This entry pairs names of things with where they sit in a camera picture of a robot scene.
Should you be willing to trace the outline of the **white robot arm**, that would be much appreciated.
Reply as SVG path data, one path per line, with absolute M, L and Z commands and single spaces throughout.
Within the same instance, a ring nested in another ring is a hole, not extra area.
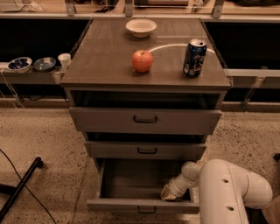
M 270 183 L 262 176 L 222 159 L 186 162 L 164 186 L 162 200 L 175 200 L 199 188 L 200 224 L 249 224 L 246 209 L 264 209 L 272 201 Z

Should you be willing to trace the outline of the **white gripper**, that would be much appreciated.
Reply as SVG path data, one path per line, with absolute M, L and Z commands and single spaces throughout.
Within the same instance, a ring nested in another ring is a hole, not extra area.
M 190 187 L 191 181 L 182 174 L 172 178 L 168 184 L 164 186 L 160 193 L 162 200 L 176 200 L 181 197 Z

